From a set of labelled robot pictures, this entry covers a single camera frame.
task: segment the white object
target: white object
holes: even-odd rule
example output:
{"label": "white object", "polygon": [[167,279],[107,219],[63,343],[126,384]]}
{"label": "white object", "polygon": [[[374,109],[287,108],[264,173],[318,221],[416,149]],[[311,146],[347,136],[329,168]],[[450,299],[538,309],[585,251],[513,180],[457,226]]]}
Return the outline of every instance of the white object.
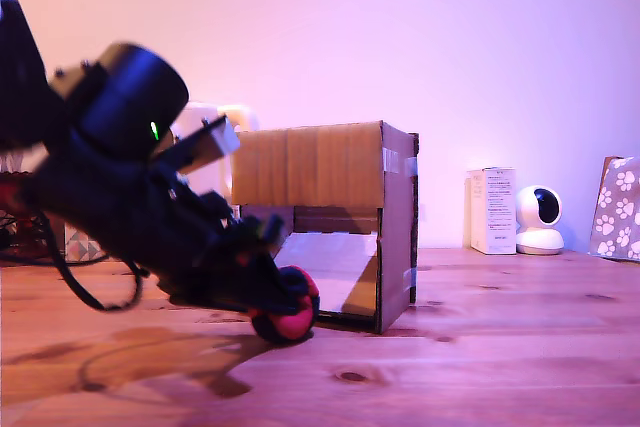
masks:
{"label": "white object", "polygon": [[516,253],[515,170],[471,174],[471,247],[484,254]]}
{"label": "white object", "polygon": [[555,255],[564,248],[560,232],[553,228],[562,216],[557,192],[542,185],[522,189],[516,197],[516,218],[520,229],[516,248],[521,254]]}
{"label": "white object", "polygon": [[[234,130],[252,131],[258,129],[258,121],[254,112],[243,105],[216,106],[204,102],[189,102],[171,126],[171,131],[177,137],[187,137],[202,127],[203,119],[213,121],[226,115]],[[212,190],[224,197],[231,199],[231,159],[225,157],[208,164],[187,175],[189,187],[196,194],[202,195]]]}

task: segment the wooden table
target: wooden table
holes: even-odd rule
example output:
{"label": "wooden table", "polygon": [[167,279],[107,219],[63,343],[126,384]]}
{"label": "wooden table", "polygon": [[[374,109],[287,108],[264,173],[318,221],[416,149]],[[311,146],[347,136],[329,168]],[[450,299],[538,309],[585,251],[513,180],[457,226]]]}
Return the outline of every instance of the wooden table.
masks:
{"label": "wooden table", "polygon": [[[244,318],[82,305],[58,273],[2,269],[2,426],[637,426],[640,266],[566,253],[420,253],[383,336],[321,326],[270,349]],[[77,269],[104,300],[131,277]]]}

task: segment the white box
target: white box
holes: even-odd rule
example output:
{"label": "white box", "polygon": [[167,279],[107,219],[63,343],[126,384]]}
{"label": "white box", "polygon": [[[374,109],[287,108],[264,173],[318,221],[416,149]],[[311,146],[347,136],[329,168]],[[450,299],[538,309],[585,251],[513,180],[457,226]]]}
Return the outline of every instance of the white box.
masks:
{"label": "white box", "polygon": [[471,247],[484,254],[515,254],[515,170],[492,167],[470,175]]}

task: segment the paw print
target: paw print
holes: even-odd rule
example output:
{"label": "paw print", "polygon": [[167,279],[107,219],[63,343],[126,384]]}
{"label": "paw print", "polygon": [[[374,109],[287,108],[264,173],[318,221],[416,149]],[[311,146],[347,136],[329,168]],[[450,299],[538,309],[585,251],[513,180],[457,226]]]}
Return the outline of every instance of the paw print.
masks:
{"label": "paw print", "polygon": [[624,167],[630,160],[633,160],[633,157],[627,157],[626,159],[616,159],[613,161],[613,168],[619,169],[620,167]]}
{"label": "paw print", "polygon": [[631,190],[631,184],[636,181],[636,176],[633,175],[633,172],[627,170],[626,173],[620,172],[618,174],[618,180],[616,180],[616,185],[620,186],[620,190],[623,192]]}
{"label": "paw print", "polygon": [[633,202],[629,202],[629,199],[624,198],[616,205],[618,206],[616,214],[618,214],[622,220],[633,215]]}
{"label": "paw print", "polygon": [[606,255],[607,257],[613,256],[613,253],[616,250],[616,246],[613,245],[613,240],[609,240],[607,242],[600,242],[600,246],[598,247],[598,253],[600,255]]}
{"label": "paw print", "polygon": [[598,197],[598,203],[600,207],[603,209],[607,206],[607,204],[611,203],[611,191],[607,190],[606,187],[603,187],[600,191],[600,197]]}
{"label": "paw print", "polygon": [[613,232],[613,223],[615,220],[613,217],[609,217],[607,214],[596,220],[596,230],[602,232],[602,235],[609,235]]}
{"label": "paw print", "polygon": [[618,238],[616,239],[616,242],[620,244],[620,247],[626,247],[627,245],[629,245],[629,234],[631,234],[630,227],[627,227],[626,229],[621,230],[618,233]]}
{"label": "paw print", "polygon": [[640,240],[631,244],[628,256],[630,259],[640,260]]}

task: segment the open cardboard box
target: open cardboard box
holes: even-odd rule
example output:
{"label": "open cardboard box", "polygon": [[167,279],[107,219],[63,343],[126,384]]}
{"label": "open cardboard box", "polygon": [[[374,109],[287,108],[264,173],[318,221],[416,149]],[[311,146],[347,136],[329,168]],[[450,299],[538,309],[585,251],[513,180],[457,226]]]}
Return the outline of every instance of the open cardboard box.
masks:
{"label": "open cardboard box", "polygon": [[418,135],[369,122],[238,136],[232,203],[285,220],[276,264],[311,274],[323,320],[387,330],[415,301]]}

